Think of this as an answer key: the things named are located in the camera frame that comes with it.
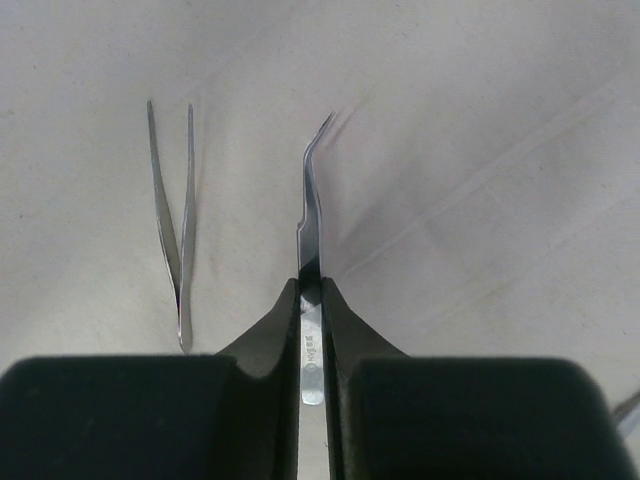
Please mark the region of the thin steel tweezers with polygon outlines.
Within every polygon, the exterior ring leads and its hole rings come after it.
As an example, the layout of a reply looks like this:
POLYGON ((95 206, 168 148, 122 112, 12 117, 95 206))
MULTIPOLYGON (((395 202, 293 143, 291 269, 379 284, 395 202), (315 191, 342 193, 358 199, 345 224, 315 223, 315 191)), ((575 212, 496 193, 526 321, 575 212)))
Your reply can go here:
POLYGON ((187 176, 180 236, 176 235, 161 171, 153 103, 146 103, 154 208, 159 242, 174 293, 177 339, 181 351, 193 349, 191 288, 196 252, 196 159, 193 106, 187 111, 187 176))

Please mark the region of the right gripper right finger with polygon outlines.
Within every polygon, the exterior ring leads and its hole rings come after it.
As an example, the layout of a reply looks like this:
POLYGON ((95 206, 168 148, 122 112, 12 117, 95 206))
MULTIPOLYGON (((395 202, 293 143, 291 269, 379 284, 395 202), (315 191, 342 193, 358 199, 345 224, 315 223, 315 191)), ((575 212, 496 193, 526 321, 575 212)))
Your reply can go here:
POLYGON ((635 479, 596 382, 547 357, 412 357, 322 282, 334 479, 635 479))

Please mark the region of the curved tip steel tweezers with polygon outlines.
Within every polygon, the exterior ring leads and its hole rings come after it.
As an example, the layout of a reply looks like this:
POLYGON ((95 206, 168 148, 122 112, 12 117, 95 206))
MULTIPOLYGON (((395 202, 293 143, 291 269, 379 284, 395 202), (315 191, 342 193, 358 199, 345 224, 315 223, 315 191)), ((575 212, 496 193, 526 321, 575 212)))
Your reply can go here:
POLYGON ((305 405, 319 406, 325 400, 322 320, 322 212, 313 170, 313 157, 335 118, 330 113, 303 154, 303 214, 297 226, 298 282, 300 286, 300 389, 305 405))

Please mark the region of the steel hemostat forceps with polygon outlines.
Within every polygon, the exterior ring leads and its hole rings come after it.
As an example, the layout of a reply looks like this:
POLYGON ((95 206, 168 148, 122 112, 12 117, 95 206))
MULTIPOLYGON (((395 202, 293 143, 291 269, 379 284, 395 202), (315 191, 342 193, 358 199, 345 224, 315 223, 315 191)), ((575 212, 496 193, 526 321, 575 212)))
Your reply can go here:
POLYGON ((636 390, 613 409, 612 416, 618 432, 623 438, 630 436, 639 424, 640 391, 636 390))

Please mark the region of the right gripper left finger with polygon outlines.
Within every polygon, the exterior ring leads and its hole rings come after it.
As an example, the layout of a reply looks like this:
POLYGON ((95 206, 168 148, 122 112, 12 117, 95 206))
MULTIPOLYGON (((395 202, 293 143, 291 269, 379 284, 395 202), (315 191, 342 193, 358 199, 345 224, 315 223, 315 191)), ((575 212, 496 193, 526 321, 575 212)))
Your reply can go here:
POLYGON ((34 357, 1 378, 5 479, 293 479, 299 285, 214 355, 34 357))

